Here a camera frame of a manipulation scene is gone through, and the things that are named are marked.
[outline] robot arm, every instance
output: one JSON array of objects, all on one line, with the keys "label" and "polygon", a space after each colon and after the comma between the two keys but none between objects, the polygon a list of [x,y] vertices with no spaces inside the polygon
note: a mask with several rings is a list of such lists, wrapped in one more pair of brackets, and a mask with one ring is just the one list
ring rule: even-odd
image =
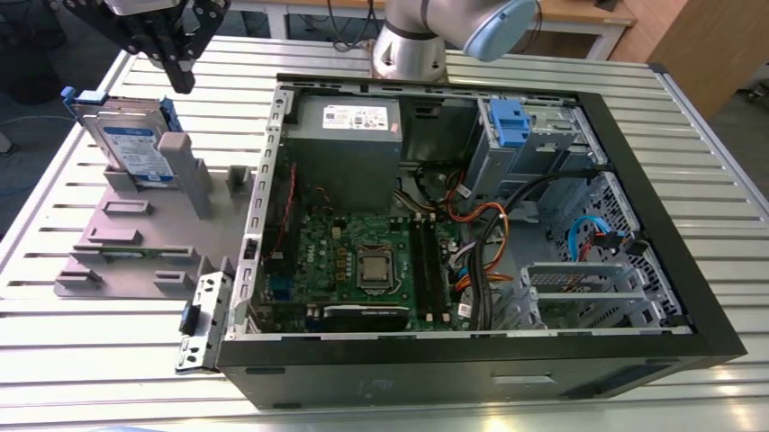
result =
[{"label": "robot arm", "polygon": [[186,31],[190,0],[65,0],[65,8],[131,54],[144,52],[178,93],[195,86],[192,64],[222,25],[230,0],[194,0],[198,28]]},{"label": "robot arm", "polygon": [[535,17],[535,0],[389,0],[372,50],[381,77],[435,81],[446,71],[445,42],[481,61],[502,57]]},{"label": "robot arm", "polygon": [[[178,93],[195,86],[192,64],[223,22],[231,0],[64,0],[65,8],[131,54],[144,52]],[[199,27],[186,31],[192,2]],[[535,16],[535,0],[389,0],[372,50],[383,78],[435,81],[446,70],[445,42],[482,61],[513,47]]]}]

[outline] ram slot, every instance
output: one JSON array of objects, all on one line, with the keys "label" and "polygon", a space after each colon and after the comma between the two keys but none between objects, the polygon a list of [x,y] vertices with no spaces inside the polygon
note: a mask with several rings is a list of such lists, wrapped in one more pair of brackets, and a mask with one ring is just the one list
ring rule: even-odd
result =
[{"label": "ram slot", "polygon": [[425,251],[426,284],[430,296],[430,310],[434,320],[442,320],[446,312],[446,289],[443,286],[443,271],[441,268],[441,249],[435,224],[426,223],[422,228],[422,249]]},{"label": "ram slot", "polygon": [[425,267],[425,247],[422,240],[423,224],[413,220],[409,226],[409,247],[411,249],[411,271],[414,274],[414,295],[417,300],[417,317],[423,320],[431,310],[430,291]]}]

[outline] green circuit board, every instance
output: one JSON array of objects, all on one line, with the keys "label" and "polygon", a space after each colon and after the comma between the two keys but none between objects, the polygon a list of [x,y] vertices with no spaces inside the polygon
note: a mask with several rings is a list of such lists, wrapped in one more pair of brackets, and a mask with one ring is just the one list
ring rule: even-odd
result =
[{"label": "green circuit board", "polygon": [[[451,321],[435,317],[427,322],[417,317],[417,295],[410,249],[410,218],[387,216],[306,216],[299,232],[296,273],[291,282],[287,278],[268,278],[275,290],[290,290],[290,295],[276,299],[275,319],[282,321],[284,331],[300,331],[304,326],[298,313],[304,305],[360,304],[368,306],[401,306],[410,310],[410,330],[449,330]],[[441,250],[455,241],[454,224],[435,224]],[[379,292],[367,292],[358,286],[360,250],[375,250],[391,256],[393,287]],[[443,275],[446,301],[450,285]]]}]

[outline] white sticker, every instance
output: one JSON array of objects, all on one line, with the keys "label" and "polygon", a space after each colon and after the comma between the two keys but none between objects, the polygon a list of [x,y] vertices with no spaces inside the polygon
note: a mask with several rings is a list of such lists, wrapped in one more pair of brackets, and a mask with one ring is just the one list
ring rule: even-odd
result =
[{"label": "white sticker", "polygon": [[470,198],[470,189],[467,189],[463,184],[457,186],[457,193],[465,198]]},{"label": "white sticker", "polygon": [[158,137],[150,129],[103,128],[112,142],[113,152],[128,173],[139,180],[163,183],[174,180],[174,171],[155,148]]},{"label": "white sticker", "polygon": [[323,129],[386,131],[387,107],[328,105],[323,108]]},{"label": "white sticker", "polygon": [[470,318],[473,314],[473,306],[465,303],[459,303],[459,309],[457,310],[457,315],[465,318]]}]

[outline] orange wire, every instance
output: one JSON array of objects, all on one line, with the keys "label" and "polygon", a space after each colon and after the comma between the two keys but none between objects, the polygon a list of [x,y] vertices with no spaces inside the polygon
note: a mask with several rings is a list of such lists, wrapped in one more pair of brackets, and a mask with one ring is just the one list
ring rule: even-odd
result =
[{"label": "orange wire", "polygon": [[[454,209],[451,208],[451,200],[454,198],[454,195],[457,194],[457,189],[459,188],[459,185],[462,184],[463,179],[465,179],[465,172],[461,173],[459,181],[457,182],[457,185],[454,186],[454,188],[446,194],[446,198],[445,198],[446,210],[449,211],[449,215],[450,215],[451,219],[458,221],[458,222],[471,222],[475,219],[478,219],[478,217],[485,213],[486,210],[495,209],[499,212],[499,215],[502,217],[503,224],[505,224],[505,235],[502,237],[502,242],[499,244],[497,254],[494,254],[494,258],[491,259],[491,262],[485,264],[486,271],[491,272],[494,270],[494,268],[497,267],[497,265],[499,264],[499,261],[502,259],[502,255],[505,254],[505,248],[507,247],[507,237],[510,236],[510,219],[507,218],[507,212],[505,211],[505,207],[502,207],[502,205],[498,202],[485,202],[483,204],[479,204],[473,209],[473,211],[470,211],[470,213],[467,213],[463,216],[454,213]],[[506,276],[505,274],[487,273],[487,277],[489,277],[490,281],[511,281],[513,280],[513,278],[510,276]],[[470,285],[470,275],[466,275],[459,280],[459,282],[457,283],[457,289],[462,290],[469,285]]]}]

